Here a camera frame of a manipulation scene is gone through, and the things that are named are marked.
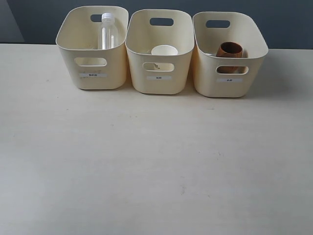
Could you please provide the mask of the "cream right storage bin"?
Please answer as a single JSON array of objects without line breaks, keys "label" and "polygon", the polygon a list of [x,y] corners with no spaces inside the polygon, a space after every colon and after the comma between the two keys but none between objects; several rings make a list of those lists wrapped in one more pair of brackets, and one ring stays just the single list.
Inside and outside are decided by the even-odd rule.
[{"label": "cream right storage bin", "polygon": [[[268,46],[254,20],[239,12],[199,12],[193,16],[194,86],[206,97],[242,97],[252,85]],[[239,44],[240,58],[217,57],[222,43]]]}]

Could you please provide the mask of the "cream storage bin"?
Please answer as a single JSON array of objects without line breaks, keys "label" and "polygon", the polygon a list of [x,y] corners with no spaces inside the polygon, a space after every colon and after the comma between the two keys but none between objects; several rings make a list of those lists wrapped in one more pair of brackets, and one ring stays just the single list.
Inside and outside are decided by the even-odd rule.
[{"label": "cream storage bin", "polygon": [[[171,45],[175,56],[152,55],[159,45]],[[126,36],[133,87],[144,94],[177,94],[186,84],[194,49],[191,16],[173,9],[142,9],[132,14]],[[154,62],[171,63],[173,71],[156,71]]]},{"label": "cream storage bin", "polygon": [[[111,49],[100,49],[98,39],[103,13],[112,13],[118,29],[118,43]],[[127,79],[128,59],[125,47],[129,12],[120,6],[81,6],[65,17],[56,37],[70,77],[82,90],[111,90]]]},{"label": "cream storage bin", "polygon": [[[239,12],[199,12],[193,16],[194,86],[206,97],[242,97],[252,85],[268,46],[254,20]],[[217,57],[222,43],[239,44],[240,58]]]}]

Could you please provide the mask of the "cream left storage bin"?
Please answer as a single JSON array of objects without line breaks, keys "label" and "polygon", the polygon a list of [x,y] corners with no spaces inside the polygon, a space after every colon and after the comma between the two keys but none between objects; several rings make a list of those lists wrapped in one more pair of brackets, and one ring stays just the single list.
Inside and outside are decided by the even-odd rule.
[{"label": "cream left storage bin", "polygon": [[[112,13],[118,29],[118,43],[111,49],[100,49],[98,39],[103,13]],[[56,37],[70,77],[82,90],[111,90],[127,79],[128,59],[125,47],[129,12],[120,6],[81,6],[65,17]]]}]

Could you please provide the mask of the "clear plastic bottle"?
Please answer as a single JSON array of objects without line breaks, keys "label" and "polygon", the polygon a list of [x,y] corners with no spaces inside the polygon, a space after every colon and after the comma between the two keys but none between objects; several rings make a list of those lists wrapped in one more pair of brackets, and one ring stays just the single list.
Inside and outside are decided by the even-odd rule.
[{"label": "clear plastic bottle", "polygon": [[118,46],[118,29],[113,13],[101,15],[101,25],[98,32],[98,49],[112,49]]}]

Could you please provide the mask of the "white paper cup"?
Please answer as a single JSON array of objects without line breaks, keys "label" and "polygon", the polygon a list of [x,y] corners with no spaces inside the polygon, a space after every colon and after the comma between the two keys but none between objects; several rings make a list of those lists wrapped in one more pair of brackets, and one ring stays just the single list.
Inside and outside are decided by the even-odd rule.
[{"label": "white paper cup", "polygon": [[[152,55],[157,56],[175,56],[178,55],[178,50],[171,45],[159,45],[151,50]],[[171,63],[156,63],[154,62],[155,71],[173,71],[174,65]]]}]

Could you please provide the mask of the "brown wooden cup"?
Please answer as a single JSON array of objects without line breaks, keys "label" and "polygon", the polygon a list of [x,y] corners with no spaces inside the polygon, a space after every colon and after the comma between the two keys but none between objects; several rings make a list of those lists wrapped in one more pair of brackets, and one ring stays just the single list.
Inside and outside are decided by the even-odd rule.
[{"label": "brown wooden cup", "polygon": [[[235,42],[224,42],[220,45],[216,57],[221,58],[241,58],[243,55],[243,48],[240,44]],[[234,66],[220,66],[217,68],[218,73],[234,73],[238,67]]]}]

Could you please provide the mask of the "cream middle storage bin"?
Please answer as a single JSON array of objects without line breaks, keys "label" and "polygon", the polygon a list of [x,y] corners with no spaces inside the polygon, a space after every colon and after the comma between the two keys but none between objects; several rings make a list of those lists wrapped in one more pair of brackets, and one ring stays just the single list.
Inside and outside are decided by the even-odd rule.
[{"label": "cream middle storage bin", "polygon": [[[152,55],[159,45],[171,45],[175,56]],[[132,14],[126,36],[133,87],[144,94],[177,94],[186,84],[194,49],[191,16],[173,9],[142,9]],[[156,71],[154,62],[171,63],[173,71]]]}]

